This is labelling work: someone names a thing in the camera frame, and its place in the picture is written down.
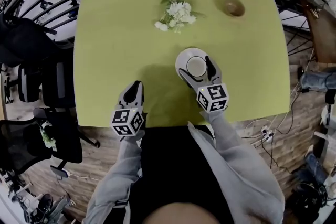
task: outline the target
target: wood plank floor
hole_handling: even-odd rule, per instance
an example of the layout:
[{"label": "wood plank floor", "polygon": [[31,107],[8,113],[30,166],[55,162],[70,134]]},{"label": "wood plank floor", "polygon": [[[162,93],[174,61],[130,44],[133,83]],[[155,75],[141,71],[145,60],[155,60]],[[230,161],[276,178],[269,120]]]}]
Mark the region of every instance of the wood plank floor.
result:
[{"label": "wood plank floor", "polygon": [[[285,34],[287,40],[292,37],[292,34],[287,32]],[[288,50],[294,48],[304,41],[306,41],[306,39],[296,37],[294,41],[288,46]],[[308,48],[310,46],[311,42],[307,43],[305,46],[302,46],[300,49]],[[296,74],[297,68],[299,66],[305,67],[308,63],[310,55],[311,49],[308,49],[304,52],[289,57],[290,80],[292,89],[298,82]],[[311,70],[322,70],[324,67],[327,67],[327,65],[318,65],[315,62],[311,62],[309,65],[309,69]],[[311,144],[313,131],[320,122],[320,114],[323,106],[323,93],[309,92],[301,93],[298,96],[296,102],[293,105],[293,125],[290,132],[287,135],[277,133],[274,137],[273,157],[279,166],[286,167],[289,171],[292,171],[302,164],[303,156]],[[273,130],[280,124],[284,116],[285,114],[277,116],[272,124]],[[270,116],[268,119],[272,121],[274,117]],[[260,133],[261,127],[266,123],[256,122],[255,124],[251,125],[251,128],[248,128],[247,132],[244,134],[245,126],[249,122],[251,121],[238,122],[234,124],[234,127],[241,136]],[[287,115],[279,129],[286,133],[290,126],[291,113]],[[65,169],[75,175],[102,179],[116,161],[119,141],[115,138],[110,129],[83,127],[82,131],[86,134],[87,137],[98,139],[101,143],[101,147],[94,148],[89,144],[82,142],[83,162],[81,164],[68,163]],[[245,139],[246,143],[252,143],[257,140],[258,138],[254,140]],[[264,147],[268,152],[271,152],[270,143],[264,143]],[[270,156],[265,152],[262,146],[258,146],[257,150],[265,159],[265,162],[270,164]],[[68,208],[69,213],[78,220],[82,220],[86,214],[87,204],[96,185],[98,184],[98,181],[70,176],[70,178],[65,178],[57,182],[56,176],[51,172],[49,166],[58,165],[59,163],[60,160],[58,159],[50,159],[40,162],[28,169],[23,177],[27,181],[33,183],[31,190],[36,195],[39,193],[50,193],[53,195],[54,199],[57,199],[61,195],[64,195],[64,190],[66,190],[70,194],[71,199],[76,202],[75,206]],[[286,197],[288,197],[291,193],[292,187],[296,183],[296,180],[287,172],[286,169],[278,168],[274,162],[271,169],[278,179],[283,193]]]}]

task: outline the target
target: jeans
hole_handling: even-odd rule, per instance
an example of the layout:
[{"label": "jeans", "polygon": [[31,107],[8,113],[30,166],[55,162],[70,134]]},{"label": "jeans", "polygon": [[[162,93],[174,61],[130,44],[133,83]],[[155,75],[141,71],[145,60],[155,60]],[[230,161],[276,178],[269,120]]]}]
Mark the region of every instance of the jeans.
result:
[{"label": "jeans", "polygon": [[315,177],[315,180],[319,185],[323,185],[324,181],[328,177],[328,174],[316,159],[314,153],[308,153],[304,160],[306,161],[307,170]]}]

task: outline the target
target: gray hoodie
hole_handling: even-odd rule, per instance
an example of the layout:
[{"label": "gray hoodie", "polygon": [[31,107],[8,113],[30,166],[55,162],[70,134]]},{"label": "gray hoodie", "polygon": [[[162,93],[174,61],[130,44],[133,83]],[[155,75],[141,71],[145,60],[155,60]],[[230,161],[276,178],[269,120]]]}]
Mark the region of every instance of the gray hoodie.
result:
[{"label": "gray hoodie", "polygon": [[[263,158],[253,146],[242,143],[222,112],[201,114],[211,124],[216,144],[191,123],[188,128],[217,178],[234,222],[282,223],[285,198]],[[142,174],[136,139],[121,142],[118,160],[96,187],[83,224],[103,224],[112,208],[120,207],[126,207],[123,223],[130,222],[130,187]]]}]

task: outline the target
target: flowers on chair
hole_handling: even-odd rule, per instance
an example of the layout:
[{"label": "flowers on chair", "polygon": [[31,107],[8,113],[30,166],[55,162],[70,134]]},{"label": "flowers on chair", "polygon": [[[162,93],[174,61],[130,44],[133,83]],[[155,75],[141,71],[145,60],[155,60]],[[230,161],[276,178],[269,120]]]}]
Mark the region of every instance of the flowers on chair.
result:
[{"label": "flowers on chair", "polygon": [[167,7],[161,19],[154,24],[157,29],[174,29],[175,33],[180,33],[186,23],[196,21],[196,13],[192,12],[190,3],[185,0],[161,0],[161,3],[166,3]]}]

